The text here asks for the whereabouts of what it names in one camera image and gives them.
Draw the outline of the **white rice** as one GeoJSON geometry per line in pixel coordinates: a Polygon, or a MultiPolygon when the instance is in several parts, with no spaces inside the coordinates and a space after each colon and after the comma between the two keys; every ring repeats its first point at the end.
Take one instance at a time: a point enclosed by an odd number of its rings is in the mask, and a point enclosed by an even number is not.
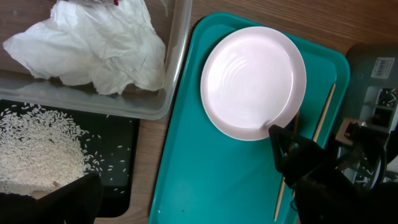
{"type": "Polygon", "coordinates": [[[90,157],[84,155],[80,142],[84,133],[62,112],[34,108],[19,115],[1,111],[1,190],[53,191],[97,174],[88,172],[90,157]]]}

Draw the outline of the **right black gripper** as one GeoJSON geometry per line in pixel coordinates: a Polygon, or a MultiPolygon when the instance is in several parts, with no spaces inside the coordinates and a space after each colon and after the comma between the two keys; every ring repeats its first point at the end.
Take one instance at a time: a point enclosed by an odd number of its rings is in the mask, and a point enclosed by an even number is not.
{"type": "Polygon", "coordinates": [[[323,149],[311,140],[298,141],[296,144],[293,132],[276,124],[269,128],[269,137],[275,168],[283,174],[288,186],[292,187],[300,180],[313,180],[327,187],[338,185],[336,152],[323,149]]]}

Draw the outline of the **large white plate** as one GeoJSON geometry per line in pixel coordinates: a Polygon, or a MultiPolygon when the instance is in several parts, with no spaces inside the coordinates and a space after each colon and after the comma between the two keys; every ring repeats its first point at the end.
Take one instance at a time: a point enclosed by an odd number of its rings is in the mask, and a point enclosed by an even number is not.
{"type": "Polygon", "coordinates": [[[299,111],[307,73],[302,54],[285,34],[268,27],[239,29],[209,54],[200,94],[206,115],[223,134],[242,141],[269,137],[299,111]]]}

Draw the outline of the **white tissue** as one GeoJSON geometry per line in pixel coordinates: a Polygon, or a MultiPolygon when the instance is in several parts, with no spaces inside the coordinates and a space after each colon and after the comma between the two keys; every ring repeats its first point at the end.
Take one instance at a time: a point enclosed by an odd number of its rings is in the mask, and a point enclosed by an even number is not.
{"type": "Polygon", "coordinates": [[[165,44],[144,1],[57,1],[49,19],[8,38],[3,47],[35,78],[59,78],[68,86],[92,83],[100,95],[121,94],[130,84],[157,91],[165,81],[165,44]]]}

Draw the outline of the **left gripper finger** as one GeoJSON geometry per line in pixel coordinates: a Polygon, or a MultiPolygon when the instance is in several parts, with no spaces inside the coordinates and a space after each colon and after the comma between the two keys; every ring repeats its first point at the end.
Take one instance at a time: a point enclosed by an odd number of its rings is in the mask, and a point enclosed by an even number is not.
{"type": "Polygon", "coordinates": [[[98,174],[81,177],[40,199],[2,193],[1,223],[93,223],[102,199],[98,174]]]}

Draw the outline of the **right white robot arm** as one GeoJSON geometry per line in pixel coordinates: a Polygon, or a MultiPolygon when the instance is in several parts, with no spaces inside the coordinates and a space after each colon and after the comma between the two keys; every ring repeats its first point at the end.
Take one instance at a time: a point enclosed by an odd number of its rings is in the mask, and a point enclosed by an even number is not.
{"type": "Polygon", "coordinates": [[[388,177],[387,133],[350,123],[353,142],[340,158],[315,141],[273,125],[269,128],[275,168],[293,189],[291,206],[302,223],[397,223],[397,182],[388,177]],[[359,187],[343,173],[364,161],[369,187],[359,187]]]}

